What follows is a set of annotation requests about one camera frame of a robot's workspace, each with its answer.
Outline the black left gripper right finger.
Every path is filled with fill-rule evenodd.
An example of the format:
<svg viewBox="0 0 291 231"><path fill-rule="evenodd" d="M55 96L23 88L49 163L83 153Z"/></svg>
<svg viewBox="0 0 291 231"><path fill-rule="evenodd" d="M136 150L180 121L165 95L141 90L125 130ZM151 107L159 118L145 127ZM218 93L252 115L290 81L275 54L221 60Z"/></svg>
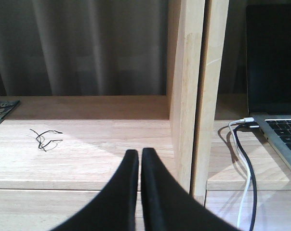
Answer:
<svg viewBox="0 0 291 231"><path fill-rule="evenodd" d="M191 197L153 148L142 152L141 197L147 231L236 230Z"/></svg>

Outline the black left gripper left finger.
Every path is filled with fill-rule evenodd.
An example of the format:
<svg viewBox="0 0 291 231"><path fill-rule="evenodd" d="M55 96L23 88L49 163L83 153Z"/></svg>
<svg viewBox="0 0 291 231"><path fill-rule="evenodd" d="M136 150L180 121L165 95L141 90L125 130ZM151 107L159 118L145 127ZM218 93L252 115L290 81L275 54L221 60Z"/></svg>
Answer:
<svg viewBox="0 0 291 231"><path fill-rule="evenodd" d="M127 150L106 186L54 231L134 231L139 159Z"/></svg>

